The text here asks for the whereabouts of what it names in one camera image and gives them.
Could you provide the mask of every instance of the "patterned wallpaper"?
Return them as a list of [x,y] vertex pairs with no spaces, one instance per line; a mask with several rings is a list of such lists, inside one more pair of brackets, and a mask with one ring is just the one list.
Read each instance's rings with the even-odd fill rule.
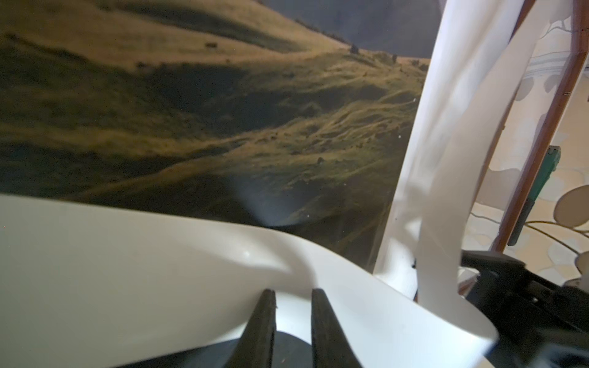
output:
[[[571,9],[570,1],[563,2],[538,40],[469,218],[464,249],[487,250],[497,235],[570,54]],[[557,170],[536,200],[517,244],[505,251],[557,284],[579,277],[574,259],[589,251],[588,95],[589,77],[584,75],[551,143],[562,149]]]

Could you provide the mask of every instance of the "grassy hillside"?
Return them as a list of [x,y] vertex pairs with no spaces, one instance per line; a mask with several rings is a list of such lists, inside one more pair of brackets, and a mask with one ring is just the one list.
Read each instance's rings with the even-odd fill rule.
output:
[[[191,3],[167,9],[191,6],[223,17],[234,27],[226,29],[247,26],[307,51],[204,33],[206,19],[199,31],[164,25],[154,19],[158,7],[138,14],[129,2],[52,3],[62,7],[51,14],[149,24],[130,30],[135,42],[101,28],[102,41],[84,47],[76,40],[98,33],[67,41],[52,22],[53,31],[35,32],[19,20],[24,5],[4,8],[0,19],[12,23],[1,24],[11,31],[0,41],[0,191],[278,228],[369,268],[425,79],[421,64],[351,54],[323,35],[304,37],[304,27],[306,44],[297,32],[280,38],[281,19],[284,29],[298,25],[255,2]],[[240,16],[248,11],[259,13]],[[256,28],[257,19],[267,22]],[[145,47],[151,32],[167,41]],[[217,37],[203,52],[224,54],[167,48],[193,36]],[[162,55],[165,63],[154,62]],[[121,57],[133,64],[118,65]]]

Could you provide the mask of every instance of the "wooden pole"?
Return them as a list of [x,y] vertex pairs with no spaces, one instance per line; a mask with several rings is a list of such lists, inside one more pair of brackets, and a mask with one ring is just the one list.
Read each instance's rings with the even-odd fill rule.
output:
[[509,202],[501,225],[499,226],[499,234],[495,238],[491,250],[499,252],[505,250],[507,241],[524,207],[525,200],[528,198],[536,175],[538,175],[540,165],[556,132],[558,123],[573,92],[573,88],[585,67],[589,47],[589,2],[587,0],[574,0],[572,23],[571,55],[565,64],[564,75],[548,109],[546,119],[542,123],[538,138],[532,145],[515,193]]

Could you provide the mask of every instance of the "white surface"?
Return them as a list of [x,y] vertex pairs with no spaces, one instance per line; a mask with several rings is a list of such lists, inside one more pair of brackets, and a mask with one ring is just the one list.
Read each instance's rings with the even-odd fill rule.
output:
[[[478,238],[480,245],[486,249],[490,246],[492,239],[497,236],[504,209],[515,191],[518,176],[528,159],[532,144],[540,131],[540,124],[546,117],[557,86],[562,79],[562,72],[570,56],[572,2],[573,0],[559,0],[558,8],[552,13],[541,31],[489,163],[489,169],[494,172],[488,173],[484,177],[477,196],[479,203],[475,203],[469,223],[466,225],[466,234],[477,235],[476,238]],[[566,137],[567,134],[557,132],[552,145],[560,145],[566,140]],[[563,189],[563,183],[558,175],[558,170],[552,174],[540,192],[540,199],[556,201],[556,195]],[[553,220],[552,211],[549,211],[546,205],[544,203],[541,206],[535,206],[530,218]],[[543,213],[540,215],[541,218],[537,218],[538,207]],[[483,233],[471,226],[471,221],[474,219],[480,223],[480,228],[485,228]],[[531,235],[528,233],[529,231],[533,232],[530,229],[523,229],[517,245],[510,247],[512,251],[525,248],[525,244],[528,242],[525,238]],[[481,237],[479,234],[486,234],[491,239],[487,239],[485,236]],[[537,244],[539,234],[536,233],[533,236],[536,239],[533,246],[539,247]],[[540,242],[542,243],[543,240],[550,243],[548,238],[540,239]],[[524,253],[527,254],[524,258],[531,254],[530,252]],[[531,259],[522,259],[522,261],[530,262],[532,265],[537,264],[534,259],[536,256]]]
[[421,226],[423,199],[435,171],[431,165],[420,164],[419,155],[442,155],[449,133],[507,46],[522,3],[448,0],[445,4],[374,270],[377,277],[404,295],[413,297],[417,289],[411,265],[418,237],[411,236],[407,227],[409,223]]
[[7,195],[0,209],[4,368],[110,367],[232,339],[264,288],[278,329],[307,342],[323,288],[365,368],[472,367],[494,338],[472,306],[490,335],[278,231]]
[[575,258],[577,258],[577,254],[555,241],[554,244],[548,248],[548,258],[550,258],[554,264],[572,265],[575,264]]
[[539,271],[538,276],[545,278],[546,280],[555,283],[558,286],[562,286],[565,281],[567,281],[557,270],[554,268],[545,268]]
[[423,205],[416,251],[419,304],[470,331],[479,331],[480,325],[476,316],[469,318],[469,310],[462,310],[468,302],[456,293],[464,228],[495,132],[534,51],[533,41],[556,5],[554,0],[536,1],[457,122],[441,159],[435,166],[425,162],[437,169]]

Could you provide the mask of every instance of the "landscape photograph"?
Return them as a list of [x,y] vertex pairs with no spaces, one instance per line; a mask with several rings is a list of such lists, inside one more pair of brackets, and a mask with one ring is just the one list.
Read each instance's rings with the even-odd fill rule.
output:
[[413,53],[273,3],[1,2],[0,192],[273,228],[371,270],[438,2]]

